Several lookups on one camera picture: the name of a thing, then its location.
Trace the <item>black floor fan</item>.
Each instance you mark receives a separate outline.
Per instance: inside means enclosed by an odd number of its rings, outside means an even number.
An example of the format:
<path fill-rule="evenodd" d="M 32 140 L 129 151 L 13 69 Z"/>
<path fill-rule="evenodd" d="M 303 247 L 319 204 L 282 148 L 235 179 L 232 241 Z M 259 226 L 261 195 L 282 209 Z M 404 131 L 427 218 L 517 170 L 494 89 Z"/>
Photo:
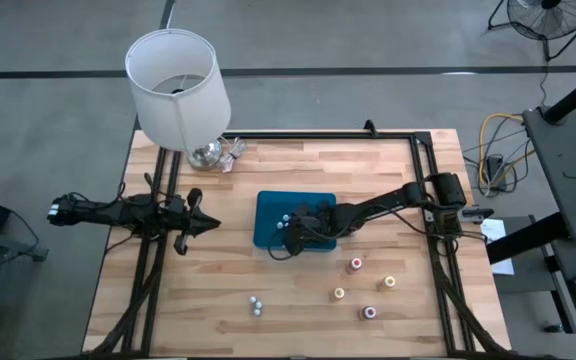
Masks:
<path fill-rule="evenodd" d="M 487 30 L 506 27 L 540 42 L 548 63 L 576 39 L 576 0 L 499 0 Z"/>

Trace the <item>white shade silver table lamp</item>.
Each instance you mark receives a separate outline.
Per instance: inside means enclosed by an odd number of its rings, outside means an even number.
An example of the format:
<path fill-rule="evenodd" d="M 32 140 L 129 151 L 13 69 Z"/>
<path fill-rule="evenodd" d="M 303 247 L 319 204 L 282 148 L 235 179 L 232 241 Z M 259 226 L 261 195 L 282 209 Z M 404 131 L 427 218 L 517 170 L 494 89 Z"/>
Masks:
<path fill-rule="evenodd" d="M 218 167 L 231 104 L 212 44 L 182 29 L 150 32 L 127 51 L 125 70 L 145 135 L 197 170 Z"/>

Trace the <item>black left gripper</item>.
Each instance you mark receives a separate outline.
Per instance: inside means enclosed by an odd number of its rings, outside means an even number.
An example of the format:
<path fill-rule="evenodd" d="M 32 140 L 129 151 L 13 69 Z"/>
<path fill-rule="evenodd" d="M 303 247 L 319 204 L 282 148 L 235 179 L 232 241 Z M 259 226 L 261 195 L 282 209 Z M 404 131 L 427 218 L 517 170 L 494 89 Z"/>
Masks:
<path fill-rule="evenodd" d="M 167 227 L 169 230 L 180 231 L 181 234 L 175 239 L 173 247 L 179 255 L 185 255 L 187 246 L 187 237 L 191 234 L 193 229 L 193 217 L 196 211 L 197 234 L 203 234 L 207 231 L 218 228 L 221 222 L 218 219 L 205 214 L 200 208 L 199 204 L 202 200 L 203 193 L 199 188 L 192 188 L 185 200 L 185 210 L 179 215 L 176 213 L 169 213 L 167 210 Z"/>

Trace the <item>black power strip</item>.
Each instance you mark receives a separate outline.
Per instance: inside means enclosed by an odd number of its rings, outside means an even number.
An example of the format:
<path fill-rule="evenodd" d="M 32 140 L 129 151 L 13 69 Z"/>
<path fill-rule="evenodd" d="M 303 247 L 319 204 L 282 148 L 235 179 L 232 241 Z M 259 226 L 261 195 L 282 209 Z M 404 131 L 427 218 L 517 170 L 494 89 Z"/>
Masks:
<path fill-rule="evenodd" d="M 504 175 L 505 162 L 503 156 L 499 154 L 491 155 L 486 158 L 485 162 L 490 189 L 505 191 L 507 183 Z"/>

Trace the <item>blue plastic bin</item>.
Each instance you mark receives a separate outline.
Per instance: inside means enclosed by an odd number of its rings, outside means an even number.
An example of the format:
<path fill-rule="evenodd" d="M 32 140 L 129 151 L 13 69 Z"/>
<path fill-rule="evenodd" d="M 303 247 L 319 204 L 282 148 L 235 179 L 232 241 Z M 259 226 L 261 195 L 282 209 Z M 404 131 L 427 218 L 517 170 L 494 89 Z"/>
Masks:
<path fill-rule="evenodd" d="M 321 202 L 336 204 L 333 193 L 260 191 L 257 195 L 253 243 L 257 248 L 284 250 L 283 240 L 287 229 L 278 228 L 280 222 L 286 225 L 286 216 L 294 213 L 300 205 L 314 210 Z"/>

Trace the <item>dark grey side desk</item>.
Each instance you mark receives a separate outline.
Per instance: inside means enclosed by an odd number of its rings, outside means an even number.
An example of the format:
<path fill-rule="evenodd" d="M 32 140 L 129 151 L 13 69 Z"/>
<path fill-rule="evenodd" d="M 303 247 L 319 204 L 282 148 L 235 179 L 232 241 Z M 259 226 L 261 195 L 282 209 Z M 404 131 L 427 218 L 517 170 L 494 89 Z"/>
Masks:
<path fill-rule="evenodd" d="M 487 246 L 492 264 L 515 257 L 535 248 L 549 245 L 554 251 L 550 267 L 562 273 L 568 290 L 574 291 L 576 279 L 576 216 L 559 212 L 530 223 Z"/>

